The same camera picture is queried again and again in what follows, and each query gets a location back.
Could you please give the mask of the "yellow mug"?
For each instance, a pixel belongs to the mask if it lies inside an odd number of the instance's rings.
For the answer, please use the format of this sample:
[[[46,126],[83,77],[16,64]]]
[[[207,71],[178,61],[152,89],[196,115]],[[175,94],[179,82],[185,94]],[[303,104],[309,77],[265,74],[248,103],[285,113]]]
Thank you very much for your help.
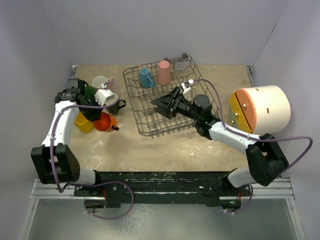
[[[89,133],[94,129],[94,125],[81,112],[74,120],[74,125],[83,133]]]

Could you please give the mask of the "black mug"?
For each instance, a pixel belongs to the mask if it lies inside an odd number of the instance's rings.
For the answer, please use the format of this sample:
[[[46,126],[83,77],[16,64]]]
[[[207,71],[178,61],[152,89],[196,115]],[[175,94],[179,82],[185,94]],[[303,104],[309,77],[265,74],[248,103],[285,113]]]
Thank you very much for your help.
[[[106,111],[111,115],[117,115],[120,111],[120,109],[124,108],[126,106],[126,101],[124,99],[119,99],[117,103],[115,103],[113,106],[106,109]]]

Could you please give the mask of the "pink mug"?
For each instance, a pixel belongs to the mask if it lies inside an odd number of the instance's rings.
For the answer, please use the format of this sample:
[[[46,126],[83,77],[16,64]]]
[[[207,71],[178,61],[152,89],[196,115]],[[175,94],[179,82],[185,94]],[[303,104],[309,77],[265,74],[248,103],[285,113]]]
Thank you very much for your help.
[[[96,89],[102,89],[105,86],[105,83],[113,82],[114,79],[112,77],[105,77],[105,76],[97,76],[92,80],[92,86]]]

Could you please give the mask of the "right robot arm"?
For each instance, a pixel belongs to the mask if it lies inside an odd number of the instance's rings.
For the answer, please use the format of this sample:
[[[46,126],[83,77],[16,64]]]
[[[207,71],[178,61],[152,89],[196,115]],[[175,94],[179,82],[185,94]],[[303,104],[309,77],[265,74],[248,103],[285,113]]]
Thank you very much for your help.
[[[272,135],[250,134],[223,124],[212,114],[212,104],[205,94],[189,101],[176,87],[167,95],[151,100],[151,104],[155,112],[168,119],[180,114],[194,120],[200,136],[228,145],[246,156],[248,166],[236,168],[224,178],[222,190],[228,196],[235,195],[244,185],[258,183],[266,187],[289,167]]]

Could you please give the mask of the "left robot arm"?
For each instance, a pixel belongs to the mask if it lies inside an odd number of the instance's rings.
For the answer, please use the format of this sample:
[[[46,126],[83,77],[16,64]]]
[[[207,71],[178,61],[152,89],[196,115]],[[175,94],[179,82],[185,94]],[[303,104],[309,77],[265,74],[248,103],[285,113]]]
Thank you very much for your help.
[[[41,146],[31,150],[31,158],[42,184],[73,183],[85,185],[91,196],[103,191],[103,184],[93,170],[80,167],[69,148],[73,125],[79,113],[89,121],[98,120],[102,112],[93,95],[85,96],[86,83],[74,78],[54,98],[55,112],[49,132]]]

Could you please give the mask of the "white cat mug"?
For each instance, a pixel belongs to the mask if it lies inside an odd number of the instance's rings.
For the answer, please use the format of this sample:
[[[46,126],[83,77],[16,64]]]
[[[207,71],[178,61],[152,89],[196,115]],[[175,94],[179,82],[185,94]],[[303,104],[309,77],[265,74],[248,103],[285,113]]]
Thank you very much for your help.
[[[96,89],[90,85],[86,85],[84,88],[84,96],[94,96],[96,94]]]

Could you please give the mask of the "orange mug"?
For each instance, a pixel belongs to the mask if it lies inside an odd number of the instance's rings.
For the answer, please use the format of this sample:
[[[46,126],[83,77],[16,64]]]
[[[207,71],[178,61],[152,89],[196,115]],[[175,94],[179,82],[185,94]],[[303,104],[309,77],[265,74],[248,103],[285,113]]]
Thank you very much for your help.
[[[96,130],[100,132],[119,131],[117,119],[113,115],[102,112],[99,119],[93,121]]]

